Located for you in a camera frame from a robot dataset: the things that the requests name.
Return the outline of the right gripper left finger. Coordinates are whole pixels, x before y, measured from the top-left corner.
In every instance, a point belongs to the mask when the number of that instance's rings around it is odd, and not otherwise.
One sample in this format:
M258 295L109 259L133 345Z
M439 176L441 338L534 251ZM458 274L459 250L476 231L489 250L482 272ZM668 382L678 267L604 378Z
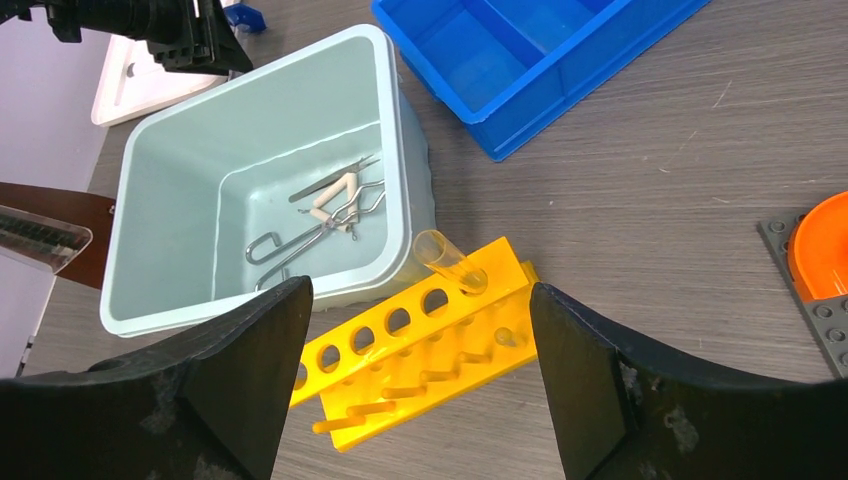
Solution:
M81 372L1 383L5 479L267 479L313 305L306 276Z

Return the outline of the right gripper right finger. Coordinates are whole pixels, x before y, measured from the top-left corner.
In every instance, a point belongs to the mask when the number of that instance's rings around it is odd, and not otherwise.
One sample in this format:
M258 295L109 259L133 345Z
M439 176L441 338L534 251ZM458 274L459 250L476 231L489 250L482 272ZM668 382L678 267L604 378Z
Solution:
M538 361L569 479L843 479L847 383L717 364L537 283Z

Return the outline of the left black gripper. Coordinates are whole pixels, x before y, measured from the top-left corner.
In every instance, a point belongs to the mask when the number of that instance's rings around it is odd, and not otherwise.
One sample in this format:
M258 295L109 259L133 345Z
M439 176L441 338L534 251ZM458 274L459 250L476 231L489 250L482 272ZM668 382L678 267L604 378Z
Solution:
M170 73L227 75L253 69L220 1L11 0L1 3L1 21L30 21L34 8L45 11L63 43L80 43L84 29L145 40L153 60Z

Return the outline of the white tub lid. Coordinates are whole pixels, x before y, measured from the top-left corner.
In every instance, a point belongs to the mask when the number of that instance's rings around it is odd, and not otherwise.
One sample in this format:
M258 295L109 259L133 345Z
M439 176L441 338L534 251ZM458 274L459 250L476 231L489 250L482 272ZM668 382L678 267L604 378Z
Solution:
M169 73L154 62L143 41L110 38L92 105L93 124L111 127L198 95L225 76Z

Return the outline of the thin metal tweezers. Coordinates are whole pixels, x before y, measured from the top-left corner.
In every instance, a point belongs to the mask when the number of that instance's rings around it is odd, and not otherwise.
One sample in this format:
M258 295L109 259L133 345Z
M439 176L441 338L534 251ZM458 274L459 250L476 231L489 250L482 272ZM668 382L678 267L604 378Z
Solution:
M343 167L343 168L341 168L341 169L339 169L339 170L337 170L337 171L335 171L335 172L313 182L312 184L307 185L306 187L302 188L301 190L295 192L294 194L289 196L288 201L290 203L295 203L295 202L307 197L308 195L310 195L310 194L312 194L312 193L314 193L318 190L321 190L322 188L326 188L326 187L332 185L334 182L336 182L337 180L342 178L345 174L347 174L347 173L358 173L359 171L367 168L368 166L370 166L370 165L372 165L372 164L374 164L378 161L379 161L379 158L375 158L373 155L368 155L368 156L362 157L359 160L357 160L356 162L354 162L350 165L347 165L347 166L345 166L345 167Z

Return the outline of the white clay triangle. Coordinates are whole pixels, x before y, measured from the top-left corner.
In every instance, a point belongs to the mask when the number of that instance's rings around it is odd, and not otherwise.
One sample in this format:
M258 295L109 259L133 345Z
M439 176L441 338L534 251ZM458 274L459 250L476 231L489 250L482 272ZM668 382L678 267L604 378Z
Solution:
M358 176L355 173L347 173L342 178L327 187L317 198L312 201L312 207L309 210L302 210L302 213L308 213L315 219L320 221L319 225L303 232L301 237L304 238L312 233L319 231L322 227L329 226L343 233L348 233L353 241L358 240L358 236L351 224L343 224L343 214L353 213L356 206L355 193L359 186ZM330 213L325 210L325 207L341 193L346 194L346 201L349 202L347 207L343 207L338 214Z

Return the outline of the metal crucible tongs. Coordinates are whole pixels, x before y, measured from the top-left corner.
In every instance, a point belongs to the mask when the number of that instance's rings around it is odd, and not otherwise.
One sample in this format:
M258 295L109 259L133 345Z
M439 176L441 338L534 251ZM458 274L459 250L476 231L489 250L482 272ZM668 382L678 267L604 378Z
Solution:
M379 188L380 192L374 202L368 208L361 208L359 201L364 193L375 188ZM318 223L291 240L283 242L280 235L274 231L266 232L257 237L245 248L245 260L249 265L259 266L282 254L285 254L285 256L256 280L254 290L258 292L265 289L266 284L277 276L282 280L287 279L289 277L288 265L331 231L349 232L351 239L357 241L358 236L352 232L356 220L373 213L382 204L385 197L384 180L366 182L359 185L352 194L348 195L348 199L331 213L327 213L319 207L308 209L306 213L310 215L321 211L321 214L316 217Z

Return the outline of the test tube with blue cap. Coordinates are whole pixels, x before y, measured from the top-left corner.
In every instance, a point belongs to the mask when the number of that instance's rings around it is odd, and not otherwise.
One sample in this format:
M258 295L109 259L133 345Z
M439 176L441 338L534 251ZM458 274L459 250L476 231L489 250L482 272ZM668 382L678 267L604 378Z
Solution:
M260 33L267 29L263 14L244 3L234 3L223 8L228 24L241 32Z

